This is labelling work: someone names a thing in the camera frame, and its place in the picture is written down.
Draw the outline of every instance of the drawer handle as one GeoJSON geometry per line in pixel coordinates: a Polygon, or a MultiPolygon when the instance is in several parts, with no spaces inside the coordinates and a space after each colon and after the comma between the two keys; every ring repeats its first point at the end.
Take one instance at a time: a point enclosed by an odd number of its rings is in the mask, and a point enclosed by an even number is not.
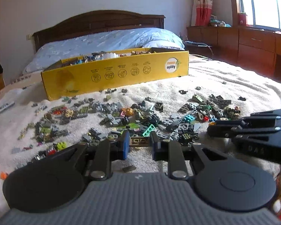
{"type": "MultiPolygon", "coordinates": [[[[255,39],[255,38],[251,38],[251,40],[258,40],[258,39],[255,39]]],[[[262,42],[262,40],[258,40],[258,41],[262,42]]]]}

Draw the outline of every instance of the white fluffy blanket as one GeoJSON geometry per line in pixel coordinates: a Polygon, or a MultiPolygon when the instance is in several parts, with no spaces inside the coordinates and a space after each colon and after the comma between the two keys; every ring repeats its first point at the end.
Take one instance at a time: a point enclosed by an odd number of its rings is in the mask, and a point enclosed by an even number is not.
{"type": "MultiPolygon", "coordinates": [[[[231,99],[232,106],[239,106],[241,116],[248,116],[250,113],[273,110],[281,108],[281,84],[257,75],[251,71],[245,71],[239,67],[229,65],[219,61],[191,61],[189,76],[158,80],[154,82],[141,83],[138,85],[126,86],[128,93],[121,93],[121,88],[112,93],[110,102],[121,102],[123,106],[131,106],[133,103],[139,103],[145,97],[150,96],[154,102],[163,102],[164,111],[158,113],[161,119],[168,118],[170,114],[177,110],[192,98],[193,94],[199,94],[202,98],[208,98],[209,95],[221,95],[224,99],[231,99]],[[181,95],[180,89],[188,90],[188,93],[181,95]],[[242,96],[247,101],[240,101],[242,96]]],[[[78,96],[78,100],[84,98],[94,98],[96,101],[103,102],[105,93],[94,92],[78,96]]],[[[36,83],[25,90],[14,89],[9,91],[1,100],[0,105],[5,102],[15,101],[15,106],[0,114],[0,172],[12,172],[17,163],[29,161],[38,151],[44,150],[46,145],[37,147],[35,140],[31,140],[34,135],[33,130],[29,130],[22,140],[17,140],[20,131],[30,122],[37,122],[43,116],[40,113],[35,116],[35,108],[31,105],[34,102],[43,103],[51,107],[62,104],[61,99],[57,101],[46,100],[46,94],[42,83],[36,83]],[[11,154],[14,147],[23,148],[33,144],[32,150],[11,154]]],[[[66,141],[68,145],[78,142],[81,135],[86,133],[91,127],[100,128],[103,132],[108,132],[108,128],[99,126],[101,118],[98,113],[89,114],[87,118],[76,119],[61,129],[66,128],[70,134],[61,137],[59,141],[66,141]]],[[[225,139],[213,139],[206,136],[208,123],[202,124],[200,128],[200,142],[209,146],[224,150],[225,139]]],[[[279,171],[279,166],[270,162],[255,158],[247,158],[236,155],[247,162],[258,165],[271,172],[273,175],[279,171]]],[[[119,170],[128,165],[135,165],[136,172],[158,172],[159,166],[152,161],[152,157],[146,148],[139,151],[132,151],[128,154],[126,161],[113,162],[113,170],[119,170]]],[[[2,193],[3,180],[0,179],[0,216],[9,208],[5,202],[2,193]]]]}

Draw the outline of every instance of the wooden dresser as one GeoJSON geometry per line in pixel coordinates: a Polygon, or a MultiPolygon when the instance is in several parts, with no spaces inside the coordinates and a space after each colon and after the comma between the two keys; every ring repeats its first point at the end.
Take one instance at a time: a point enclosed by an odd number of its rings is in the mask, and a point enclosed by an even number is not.
{"type": "Polygon", "coordinates": [[[281,82],[281,35],[245,27],[188,27],[188,39],[212,45],[224,61],[281,82]]]}

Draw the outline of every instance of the metal screw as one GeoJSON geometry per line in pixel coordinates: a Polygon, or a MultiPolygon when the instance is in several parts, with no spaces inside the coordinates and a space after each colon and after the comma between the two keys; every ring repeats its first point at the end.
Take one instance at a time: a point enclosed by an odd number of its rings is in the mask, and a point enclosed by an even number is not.
{"type": "Polygon", "coordinates": [[[177,170],[172,172],[172,175],[177,179],[184,179],[187,176],[187,173],[185,171],[177,170]]]}
{"type": "Polygon", "coordinates": [[[92,171],[90,174],[95,179],[102,179],[105,177],[105,172],[103,171],[92,171]]]}

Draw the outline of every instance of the pillow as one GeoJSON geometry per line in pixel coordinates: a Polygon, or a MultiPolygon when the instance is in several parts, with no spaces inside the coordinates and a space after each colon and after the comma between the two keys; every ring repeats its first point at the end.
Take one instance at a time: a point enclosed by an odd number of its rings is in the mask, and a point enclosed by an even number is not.
{"type": "Polygon", "coordinates": [[[147,44],[144,44],[142,48],[151,48],[151,47],[184,50],[184,48],[181,48],[176,43],[166,40],[153,40],[148,42],[147,44]]]}

